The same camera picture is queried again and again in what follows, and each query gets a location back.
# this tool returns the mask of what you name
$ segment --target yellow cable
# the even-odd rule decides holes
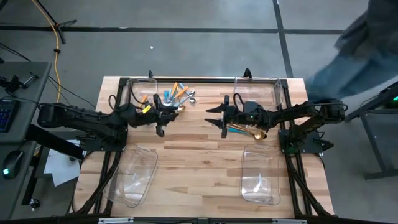
[[[60,42],[59,42],[59,39],[58,39],[57,31],[55,31],[55,28],[54,28],[54,26],[52,25],[50,19],[49,19],[49,18],[47,17],[47,15],[43,12],[42,8],[36,3],[36,1],[35,1],[35,0],[32,0],[32,2],[33,2],[33,3],[36,5],[36,7],[40,10],[40,12],[43,14],[43,16],[45,17],[45,19],[49,22],[49,24],[50,24],[52,30],[54,31],[55,38],[56,38],[56,40],[57,40],[57,46],[56,46],[55,49],[56,49],[56,50],[59,50],[59,49],[60,49]],[[60,75],[58,74],[57,65],[58,65],[58,52],[55,52],[54,70],[55,70],[55,74],[57,75],[57,80],[58,80],[58,83],[59,83],[59,85],[58,85],[58,96],[57,96],[57,103],[58,103],[58,102],[60,101],[60,95],[61,95],[61,80],[60,80]]]

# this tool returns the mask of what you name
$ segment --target computer mouse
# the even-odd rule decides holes
[[[5,179],[14,179],[18,175],[23,157],[24,152],[20,150],[12,151],[6,156],[2,163],[2,176]]]

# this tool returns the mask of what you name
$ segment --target jeans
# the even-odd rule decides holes
[[[398,74],[398,55],[375,51],[368,58],[338,54],[305,81],[309,100],[342,99],[378,86]]]

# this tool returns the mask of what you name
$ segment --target paper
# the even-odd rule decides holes
[[[79,144],[78,140],[68,140],[70,143]],[[69,156],[61,154],[50,149],[47,162],[44,167],[44,174],[52,174],[54,186],[58,186],[66,181],[72,180],[79,176],[80,165],[79,160],[71,161]]]

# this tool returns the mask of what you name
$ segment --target wooden table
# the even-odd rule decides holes
[[[110,113],[108,96],[116,94],[120,77],[104,77],[97,110]],[[307,100],[302,79],[287,79],[293,105]],[[165,137],[155,133],[154,125],[129,128],[127,148],[133,144],[152,149],[159,155],[159,168],[143,202],[136,208],[114,203],[112,216],[129,217],[219,217],[219,218],[293,218],[285,160],[279,167],[280,203],[264,205],[243,200],[240,194],[243,149],[247,144],[267,144],[279,150],[277,131],[270,129],[265,140],[256,142],[248,136],[228,133],[221,139],[221,131],[205,118],[220,118],[220,114],[206,113],[223,102],[224,95],[232,95],[233,84],[189,83],[196,91],[196,104],[189,102],[175,122],[164,128]],[[159,83],[159,95],[172,83]],[[295,122],[300,124],[306,118]],[[97,187],[103,152],[92,153],[81,168],[75,192],[75,205],[80,208]],[[328,184],[321,160],[313,154],[302,156],[308,188],[324,208],[333,213]],[[297,191],[300,208],[304,212],[302,192]]]

